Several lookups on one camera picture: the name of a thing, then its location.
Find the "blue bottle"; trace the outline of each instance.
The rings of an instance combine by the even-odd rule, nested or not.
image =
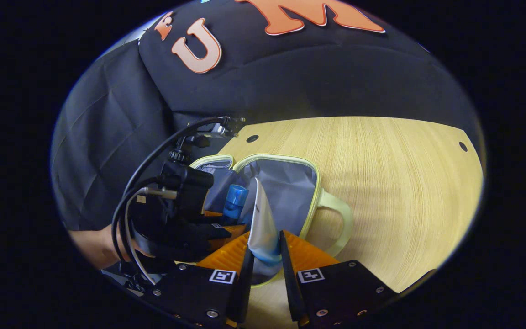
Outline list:
[[[245,206],[245,201],[249,190],[239,185],[231,185],[228,187],[225,208],[223,209],[223,225],[235,225],[241,216],[242,208]]]

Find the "blue cap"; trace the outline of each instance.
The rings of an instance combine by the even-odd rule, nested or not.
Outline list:
[[[231,185],[228,187],[228,194],[226,202],[236,204],[237,206],[244,206],[249,190],[240,185]]]

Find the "screw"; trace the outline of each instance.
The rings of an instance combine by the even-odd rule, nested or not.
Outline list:
[[[219,317],[219,313],[215,310],[208,310],[206,311],[207,317]]]

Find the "cable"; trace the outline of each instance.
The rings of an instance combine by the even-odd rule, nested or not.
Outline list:
[[[145,267],[143,267],[142,262],[137,257],[137,254],[135,253],[135,249],[133,248],[133,243],[131,241],[131,235],[129,234],[129,217],[127,216],[128,213],[129,213],[129,204],[131,204],[131,200],[133,200],[133,198],[135,196],[137,196],[140,193],[145,192],[145,191],[147,191],[147,188],[146,187],[142,187],[140,190],[135,192],[135,194],[133,194],[133,196],[131,196],[129,198],[129,200],[127,200],[127,205],[125,206],[125,237],[127,239],[127,244],[129,245],[129,249],[131,250],[131,253],[133,254],[132,260],[135,261],[135,263],[137,264],[139,269],[142,271],[143,275],[146,276],[146,278],[150,281],[150,283],[152,283],[152,285],[156,285],[154,279],[152,279],[150,277],[150,275],[147,273]]]
[[[195,121],[194,123],[188,125],[181,131],[177,131],[173,135],[171,135],[168,139],[166,139],[162,144],[160,144],[151,154],[147,156],[147,158],[142,162],[142,164],[139,165],[137,170],[133,173],[131,176],[131,179],[129,179],[129,182],[127,183],[125,187],[125,191],[123,191],[123,198],[125,198],[125,194],[131,190],[131,185],[135,184],[135,182],[139,179],[140,175],[147,169],[149,164],[155,160],[165,150],[174,140],[179,139],[180,137],[183,137],[184,135],[188,134],[190,131],[194,131],[198,129],[199,127],[209,125],[211,123],[220,123],[221,125],[226,125],[230,121],[230,117],[211,117],[206,118],[202,120]]]
[[[129,218],[129,205],[131,204],[131,201],[133,200],[133,198],[135,198],[135,196],[138,196],[139,194],[142,194],[142,193],[151,194],[155,196],[161,196],[161,198],[167,198],[170,200],[174,200],[177,196],[177,192],[171,191],[171,190],[155,190],[155,189],[150,189],[148,187],[142,187],[139,190],[137,190],[137,192],[135,192],[133,196],[129,198],[129,200],[127,200],[127,204],[125,206],[125,238],[127,239],[127,244],[129,245],[131,254],[133,254],[133,259],[135,260],[135,263],[137,264],[139,269],[142,271],[143,275],[149,280],[150,283],[152,283],[152,285],[156,285],[155,280],[152,279],[152,277],[150,277],[150,275],[146,271],[146,268],[143,267],[142,261],[139,260],[135,252],[135,249],[133,248],[133,243],[132,243],[131,234],[129,230],[129,222],[131,221],[131,219]]]
[[[125,197],[121,199],[121,201],[119,201],[119,204],[117,205],[117,208],[115,208],[115,212],[113,213],[113,219],[111,221],[111,237],[113,239],[113,246],[115,247],[115,250],[117,251],[117,255],[119,256],[119,259],[122,261],[122,262],[125,262],[125,258],[123,258],[123,254],[121,254],[121,250],[119,250],[119,244],[117,243],[117,223],[119,222],[119,213],[122,211],[123,209],[123,204],[129,200],[129,198],[131,198],[131,196],[139,189],[141,189],[142,187],[146,187],[147,185],[149,184],[154,184],[154,183],[159,183],[160,182],[160,177],[152,177],[152,178],[149,178],[149,179],[146,179],[142,182],[140,182],[136,187],[137,189],[134,189],[133,191],[130,191],[128,193],[126,193]],[[123,225],[121,225],[121,227],[119,227],[119,232],[121,233],[121,240],[123,241],[123,244],[125,245],[125,250],[127,251],[127,254],[129,255],[129,257],[131,259],[133,259],[133,256],[130,254],[130,251],[129,251],[129,246],[126,245],[127,241],[124,237],[123,234],[125,234],[125,230],[123,229]]]

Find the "black background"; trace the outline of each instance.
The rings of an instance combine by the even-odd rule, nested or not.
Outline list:
[[[75,252],[53,203],[48,152],[62,102],[88,65],[180,3],[0,4],[0,327],[172,326]],[[489,185],[466,243],[364,325],[526,328],[526,2],[355,4],[446,65],[480,111],[489,146]]]

